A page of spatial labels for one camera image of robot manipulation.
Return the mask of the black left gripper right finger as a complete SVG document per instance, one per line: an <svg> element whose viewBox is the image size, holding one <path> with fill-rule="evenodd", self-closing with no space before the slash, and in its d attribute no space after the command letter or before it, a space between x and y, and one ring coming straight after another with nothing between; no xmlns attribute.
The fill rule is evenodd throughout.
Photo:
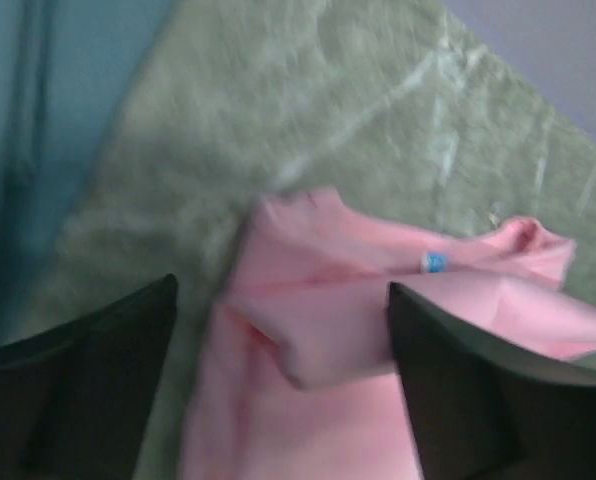
<svg viewBox="0 0 596 480"><path fill-rule="evenodd" d="M533 353L391 283L387 322L426 479L596 479L596 369Z"/></svg>

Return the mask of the pink t-shirt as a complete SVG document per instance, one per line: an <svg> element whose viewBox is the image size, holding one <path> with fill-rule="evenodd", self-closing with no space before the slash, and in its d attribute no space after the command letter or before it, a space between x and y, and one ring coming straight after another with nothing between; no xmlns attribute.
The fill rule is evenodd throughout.
<svg viewBox="0 0 596 480"><path fill-rule="evenodd" d="M419 478L389 284L569 360L596 352L596 307L561 292L575 247L531 217L460 239L366 216L332 188L264 198L212 310L179 477Z"/></svg>

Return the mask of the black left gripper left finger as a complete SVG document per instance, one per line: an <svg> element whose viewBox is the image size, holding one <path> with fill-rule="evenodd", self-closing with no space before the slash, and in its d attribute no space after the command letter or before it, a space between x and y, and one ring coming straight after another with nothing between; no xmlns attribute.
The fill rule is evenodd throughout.
<svg viewBox="0 0 596 480"><path fill-rule="evenodd" d="M130 479L177 315L167 275L0 347L0 479Z"/></svg>

